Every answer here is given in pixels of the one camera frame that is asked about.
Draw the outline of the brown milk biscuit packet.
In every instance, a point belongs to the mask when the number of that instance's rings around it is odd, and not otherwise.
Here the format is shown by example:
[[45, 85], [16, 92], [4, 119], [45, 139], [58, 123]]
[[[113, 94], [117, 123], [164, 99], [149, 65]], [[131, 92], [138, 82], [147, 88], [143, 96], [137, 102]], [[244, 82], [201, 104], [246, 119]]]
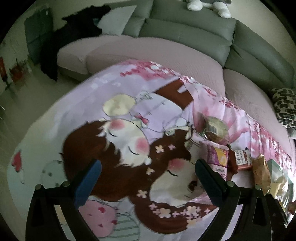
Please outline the brown milk biscuit packet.
[[230, 145], [228, 153], [228, 169], [232, 174], [237, 174], [238, 171], [248, 170], [252, 168], [252, 159], [250, 150], [233, 150]]

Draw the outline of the purple swiss roll packet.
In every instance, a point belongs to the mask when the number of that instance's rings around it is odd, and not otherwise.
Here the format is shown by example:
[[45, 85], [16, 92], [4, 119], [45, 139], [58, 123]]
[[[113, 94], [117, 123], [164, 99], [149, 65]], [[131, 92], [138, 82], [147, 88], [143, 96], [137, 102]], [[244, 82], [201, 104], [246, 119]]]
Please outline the purple swiss roll packet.
[[202, 159], [226, 181], [229, 148], [212, 141], [203, 141], [201, 146]]

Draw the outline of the round cookies clear packet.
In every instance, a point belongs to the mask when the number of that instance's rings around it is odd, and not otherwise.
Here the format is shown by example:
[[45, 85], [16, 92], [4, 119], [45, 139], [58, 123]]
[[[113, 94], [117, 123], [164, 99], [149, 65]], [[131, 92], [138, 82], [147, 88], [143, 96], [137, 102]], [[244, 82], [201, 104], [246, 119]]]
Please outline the round cookies clear packet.
[[203, 121], [201, 136], [204, 139], [220, 145], [229, 144], [229, 128], [225, 121], [206, 115], [203, 115]]

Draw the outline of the orange swiss roll packet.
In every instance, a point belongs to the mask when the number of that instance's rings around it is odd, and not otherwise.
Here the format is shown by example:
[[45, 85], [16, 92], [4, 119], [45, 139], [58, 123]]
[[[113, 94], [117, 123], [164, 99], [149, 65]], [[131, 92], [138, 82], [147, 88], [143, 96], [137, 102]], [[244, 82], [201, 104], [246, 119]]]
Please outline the orange swiss roll packet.
[[263, 154], [259, 154], [258, 157], [253, 159], [252, 171], [255, 185], [259, 185], [264, 195], [266, 195], [271, 188], [271, 176]]

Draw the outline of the teal white box tray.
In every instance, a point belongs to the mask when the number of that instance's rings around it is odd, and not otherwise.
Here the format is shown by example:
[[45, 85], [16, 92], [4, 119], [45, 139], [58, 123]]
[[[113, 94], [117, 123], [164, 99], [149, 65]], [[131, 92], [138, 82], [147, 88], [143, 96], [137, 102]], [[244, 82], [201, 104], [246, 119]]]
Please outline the teal white box tray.
[[288, 212], [288, 204], [292, 203], [294, 199], [293, 182], [288, 177], [287, 171], [273, 159], [268, 160], [267, 165], [271, 177], [269, 193], [279, 202], [288, 223], [290, 223], [293, 214]]

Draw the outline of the cartoon print cloth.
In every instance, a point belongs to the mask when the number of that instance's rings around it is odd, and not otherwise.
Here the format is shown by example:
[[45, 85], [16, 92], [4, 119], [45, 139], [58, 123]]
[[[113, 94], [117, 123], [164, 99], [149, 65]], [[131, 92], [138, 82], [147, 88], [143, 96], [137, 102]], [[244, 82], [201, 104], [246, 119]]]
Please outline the cartoon print cloth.
[[226, 146], [263, 154], [295, 177], [295, 154], [229, 99], [158, 63], [128, 60], [85, 80], [31, 125], [8, 168], [13, 202], [27, 219], [37, 184], [76, 182], [95, 159], [102, 171], [79, 211], [96, 238], [196, 240], [218, 210], [195, 174], [203, 115], [226, 122]]

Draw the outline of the grey cushion right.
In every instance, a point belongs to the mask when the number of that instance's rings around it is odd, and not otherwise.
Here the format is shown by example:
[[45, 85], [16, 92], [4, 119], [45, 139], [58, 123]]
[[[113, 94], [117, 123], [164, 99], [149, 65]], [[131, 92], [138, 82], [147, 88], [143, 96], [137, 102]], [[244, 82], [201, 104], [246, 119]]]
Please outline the grey cushion right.
[[293, 140], [296, 140], [296, 129], [295, 128], [288, 128], [289, 137]]

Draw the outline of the black white patterned cushion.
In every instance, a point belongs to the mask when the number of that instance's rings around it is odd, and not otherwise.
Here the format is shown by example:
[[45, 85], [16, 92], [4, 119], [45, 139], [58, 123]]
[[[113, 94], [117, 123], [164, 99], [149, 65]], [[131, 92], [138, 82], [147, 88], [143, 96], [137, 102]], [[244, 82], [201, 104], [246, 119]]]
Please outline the black white patterned cushion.
[[273, 88], [270, 94], [278, 122], [285, 128], [295, 129], [295, 91], [290, 88]]

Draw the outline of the pink sofa seat cover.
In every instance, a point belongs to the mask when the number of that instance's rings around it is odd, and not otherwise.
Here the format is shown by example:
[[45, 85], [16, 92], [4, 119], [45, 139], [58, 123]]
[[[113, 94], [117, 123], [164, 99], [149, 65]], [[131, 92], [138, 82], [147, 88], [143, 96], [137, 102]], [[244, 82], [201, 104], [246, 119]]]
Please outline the pink sofa seat cover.
[[293, 140], [276, 119], [271, 100], [259, 85], [236, 70], [222, 69], [214, 59], [185, 45], [159, 38], [103, 35], [80, 39], [61, 48], [57, 65], [79, 79], [127, 59], [154, 61], [193, 77], [246, 111], [288, 154], [292, 153]]

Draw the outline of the grey sofa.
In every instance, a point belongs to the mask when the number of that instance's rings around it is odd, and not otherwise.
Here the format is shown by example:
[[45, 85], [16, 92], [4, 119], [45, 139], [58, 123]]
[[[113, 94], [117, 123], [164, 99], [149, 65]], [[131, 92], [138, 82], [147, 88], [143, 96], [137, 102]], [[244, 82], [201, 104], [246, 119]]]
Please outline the grey sofa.
[[200, 51], [261, 89], [295, 88], [295, 69], [265, 39], [235, 18], [210, 9], [189, 11], [181, 1], [121, 1], [112, 9], [136, 6], [123, 33], [170, 40]]

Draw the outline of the dark clothing on sofa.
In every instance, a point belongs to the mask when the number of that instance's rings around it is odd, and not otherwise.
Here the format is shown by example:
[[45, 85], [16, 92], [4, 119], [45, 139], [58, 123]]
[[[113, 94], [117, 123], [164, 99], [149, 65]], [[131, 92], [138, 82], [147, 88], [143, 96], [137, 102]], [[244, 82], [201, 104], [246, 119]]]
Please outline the dark clothing on sofa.
[[59, 50], [74, 41], [100, 36], [102, 29], [97, 24], [110, 11], [109, 5], [84, 8], [63, 17], [66, 24], [56, 30], [50, 8], [35, 12], [24, 22], [29, 58], [34, 65], [40, 65], [44, 74], [57, 81]]

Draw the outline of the light grey cushion left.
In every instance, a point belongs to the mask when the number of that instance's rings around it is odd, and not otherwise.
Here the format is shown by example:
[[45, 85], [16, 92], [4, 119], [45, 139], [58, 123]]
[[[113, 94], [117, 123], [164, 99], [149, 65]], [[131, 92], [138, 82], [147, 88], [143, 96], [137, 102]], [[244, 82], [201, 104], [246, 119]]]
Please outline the light grey cushion left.
[[112, 9], [95, 25], [102, 30], [103, 35], [121, 36], [136, 8], [134, 5]]

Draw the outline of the grey white plush toy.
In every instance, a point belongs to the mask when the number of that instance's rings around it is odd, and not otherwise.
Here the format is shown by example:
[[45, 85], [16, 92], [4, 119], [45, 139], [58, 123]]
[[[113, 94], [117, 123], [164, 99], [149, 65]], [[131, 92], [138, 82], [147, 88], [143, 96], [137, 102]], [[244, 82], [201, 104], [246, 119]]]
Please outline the grey white plush toy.
[[184, 1], [187, 3], [187, 9], [190, 11], [200, 11], [203, 8], [211, 9], [216, 11], [217, 14], [225, 19], [231, 18], [231, 13], [228, 6], [231, 5], [232, 1], [227, 0], [188, 0]]

